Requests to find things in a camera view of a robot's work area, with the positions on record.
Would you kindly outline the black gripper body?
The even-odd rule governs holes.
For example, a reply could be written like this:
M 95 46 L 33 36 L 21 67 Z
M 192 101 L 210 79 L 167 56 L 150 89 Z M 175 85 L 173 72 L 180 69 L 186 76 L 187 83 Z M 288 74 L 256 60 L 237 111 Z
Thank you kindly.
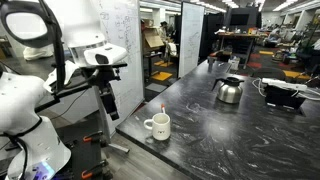
M 106 113 L 110 115 L 113 121 L 119 118 L 115 96 L 113 93 L 111 81 L 116 80 L 112 68 L 101 68 L 97 75 L 97 86 L 99 89 L 99 96 L 102 100 Z

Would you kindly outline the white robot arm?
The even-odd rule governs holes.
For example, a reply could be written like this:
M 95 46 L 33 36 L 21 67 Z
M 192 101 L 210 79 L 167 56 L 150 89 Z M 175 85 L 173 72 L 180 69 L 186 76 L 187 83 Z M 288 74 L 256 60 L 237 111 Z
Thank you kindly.
M 42 98 L 55 99 L 84 85 L 95 87 L 103 109 L 119 118 L 111 82 L 127 51 L 109 43 L 94 0 L 1 0 L 1 24 L 29 48 L 51 46 L 55 68 L 45 80 L 1 74 L 1 135 L 16 144 L 6 180 L 52 180 L 72 157 L 52 121 L 38 114 Z

